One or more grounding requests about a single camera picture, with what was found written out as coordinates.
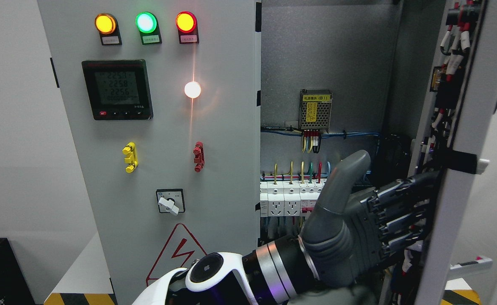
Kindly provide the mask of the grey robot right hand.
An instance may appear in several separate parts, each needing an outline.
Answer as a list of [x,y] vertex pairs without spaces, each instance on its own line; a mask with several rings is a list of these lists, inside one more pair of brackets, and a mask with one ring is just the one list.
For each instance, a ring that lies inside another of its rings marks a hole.
[[392,255],[427,236],[432,195],[439,172],[398,179],[380,189],[352,193],[370,166],[360,150],[336,166],[301,230],[301,239],[320,280],[334,288],[392,264]]

